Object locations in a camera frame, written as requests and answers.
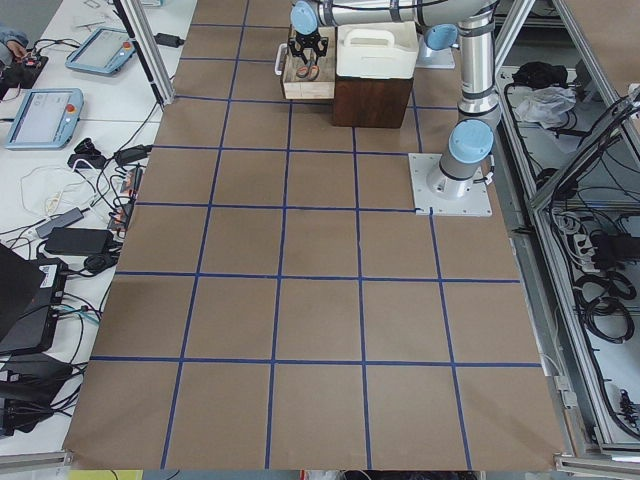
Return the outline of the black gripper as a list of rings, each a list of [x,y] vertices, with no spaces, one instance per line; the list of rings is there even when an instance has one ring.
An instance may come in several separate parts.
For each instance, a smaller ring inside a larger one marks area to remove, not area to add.
[[[325,57],[328,50],[328,38],[320,35],[318,30],[311,34],[295,32],[294,37],[288,39],[288,48],[292,57],[299,58],[306,64],[307,50],[313,52],[313,64],[317,65],[320,58]]]

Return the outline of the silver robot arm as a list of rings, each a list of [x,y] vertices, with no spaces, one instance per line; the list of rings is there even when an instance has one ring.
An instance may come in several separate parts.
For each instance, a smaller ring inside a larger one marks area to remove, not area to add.
[[[456,26],[461,55],[459,122],[426,183],[436,196],[457,200],[468,193],[477,169],[489,156],[499,123],[494,58],[497,5],[496,1],[297,1],[290,20],[304,36],[321,26],[408,21],[422,27]]]

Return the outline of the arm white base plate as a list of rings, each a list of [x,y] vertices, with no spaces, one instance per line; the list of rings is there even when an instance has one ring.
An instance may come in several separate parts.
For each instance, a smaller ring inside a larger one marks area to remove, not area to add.
[[[457,42],[454,25],[438,25],[426,30],[419,37],[417,68],[453,69],[455,61],[452,53]]]
[[[453,180],[440,169],[441,154],[409,153],[409,173],[417,215],[490,217],[488,187],[480,166],[474,176]]]

